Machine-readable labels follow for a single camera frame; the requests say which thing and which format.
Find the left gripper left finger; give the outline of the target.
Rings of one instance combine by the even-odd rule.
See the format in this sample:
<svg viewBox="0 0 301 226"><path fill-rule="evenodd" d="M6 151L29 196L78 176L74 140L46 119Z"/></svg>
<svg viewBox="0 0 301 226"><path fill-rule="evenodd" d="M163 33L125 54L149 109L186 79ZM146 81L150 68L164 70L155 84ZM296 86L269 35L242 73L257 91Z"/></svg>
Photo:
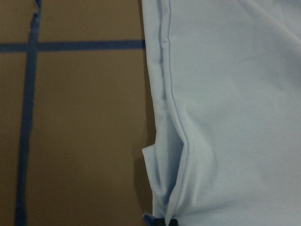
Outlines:
<svg viewBox="0 0 301 226"><path fill-rule="evenodd" d="M165 219L164 218L156 218L155 226L165 226Z"/></svg>

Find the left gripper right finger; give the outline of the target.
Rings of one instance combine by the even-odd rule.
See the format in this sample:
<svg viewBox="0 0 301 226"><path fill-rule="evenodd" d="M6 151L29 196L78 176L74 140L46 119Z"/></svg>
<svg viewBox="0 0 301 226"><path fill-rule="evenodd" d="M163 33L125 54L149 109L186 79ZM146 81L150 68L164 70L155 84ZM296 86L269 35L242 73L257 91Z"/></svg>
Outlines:
<svg viewBox="0 0 301 226"><path fill-rule="evenodd" d="M171 219L168 226L178 226L178 221L177 219Z"/></svg>

